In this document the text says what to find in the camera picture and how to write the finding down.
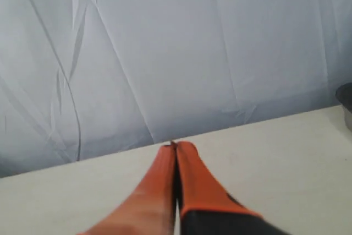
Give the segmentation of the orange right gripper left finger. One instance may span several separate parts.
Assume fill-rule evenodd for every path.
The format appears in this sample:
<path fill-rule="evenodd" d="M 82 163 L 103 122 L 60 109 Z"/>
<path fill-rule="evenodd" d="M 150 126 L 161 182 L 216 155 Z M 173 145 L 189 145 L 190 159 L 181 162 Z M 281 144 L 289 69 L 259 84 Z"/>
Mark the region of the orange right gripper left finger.
<path fill-rule="evenodd" d="M 83 234 L 173 234 L 175 169 L 175 147 L 161 146 L 152 165 L 131 194 Z"/>

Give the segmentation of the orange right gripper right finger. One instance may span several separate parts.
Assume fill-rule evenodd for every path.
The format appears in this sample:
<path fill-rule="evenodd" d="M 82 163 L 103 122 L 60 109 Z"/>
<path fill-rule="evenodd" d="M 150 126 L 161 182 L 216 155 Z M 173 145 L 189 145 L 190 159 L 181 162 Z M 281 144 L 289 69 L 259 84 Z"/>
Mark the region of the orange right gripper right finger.
<path fill-rule="evenodd" d="M 234 199 L 216 180 L 194 144 L 177 143 L 181 234 L 285 234 Z"/>

